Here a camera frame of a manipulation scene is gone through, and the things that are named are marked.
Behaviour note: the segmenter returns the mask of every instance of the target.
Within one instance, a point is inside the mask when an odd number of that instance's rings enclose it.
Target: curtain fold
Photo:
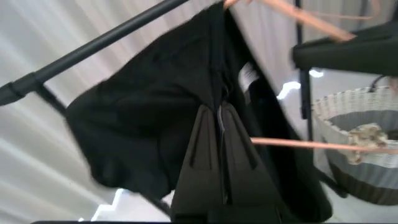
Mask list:
[[[160,0],[7,0],[0,1],[0,85],[40,69],[95,37],[159,3]],[[110,77],[159,35],[183,23],[214,0],[191,0],[129,34],[45,85],[69,105]],[[313,11],[358,15],[361,0],[303,0]],[[381,1],[387,20],[395,1]],[[290,61],[295,21],[259,2],[233,7],[238,24],[274,90],[297,79]],[[345,29],[357,21],[327,19]],[[305,28],[305,40],[323,34]],[[116,189],[94,183],[63,118],[35,93],[0,108],[0,221],[90,220],[99,205],[112,203]]]

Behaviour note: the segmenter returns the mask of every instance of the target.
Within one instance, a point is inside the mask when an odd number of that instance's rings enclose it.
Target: wicker basket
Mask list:
[[[342,91],[313,104],[318,130],[328,143],[348,144],[348,131],[377,123],[388,132],[398,129],[398,96],[388,86]],[[390,149],[398,141],[388,140]],[[336,181],[357,198],[380,205],[398,205],[398,154],[368,154],[351,165],[339,151],[326,152]]]

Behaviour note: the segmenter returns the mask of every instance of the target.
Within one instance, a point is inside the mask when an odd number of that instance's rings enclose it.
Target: black garment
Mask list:
[[[248,62],[257,77],[244,94],[238,76]],[[67,122],[95,180],[162,198],[177,184],[199,106],[216,113],[223,100],[236,108],[250,136],[298,139],[219,2],[79,96],[67,109]],[[257,150],[294,215],[305,222],[331,217],[312,152]]]

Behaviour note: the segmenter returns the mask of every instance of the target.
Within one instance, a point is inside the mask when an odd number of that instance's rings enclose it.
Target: white curtain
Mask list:
[[[160,0],[3,0],[0,1],[0,85],[60,58]],[[68,105],[111,76],[156,37],[191,18],[214,0],[191,0],[151,22],[45,85]],[[304,0],[305,8],[358,15],[361,0]],[[393,1],[363,27],[384,22]],[[244,1],[234,10],[254,54],[275,91],[295,80],[290,48],[295,22],[267,6]],[[345,29],[357,22],[329,19]],[[305,28],[305,39],[322,35]],[[99,205],[112,203],[116,189],[94,183],[63,118],[35,93],[0,107],[0,222],[90,220]]]

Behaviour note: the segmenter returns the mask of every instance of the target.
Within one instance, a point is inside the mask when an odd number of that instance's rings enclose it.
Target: black vertical pole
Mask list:
[[[295,0],[295,5],[298,8],[302,8],[301,0]],[[296,33],[297,33],[297,44],[303,43],[303,27],[301,24],[296,23]],[[313,124],[312,124],[312,94],[311,94],[311,77],[309,70],[300,70],[299,71],[299,79],[300,79],[300,93],[301,93],[301,115],[302,119],[307,120],[307,134],[308,140],[313,141]],[[315,168],[315,172],[317,172],[319,179],[324,182],[329,188],[331,188],[337,195],[342,198],[346,198],[348,196],[345,189],[340,187],[333,179],[328,177],[324,172]]]

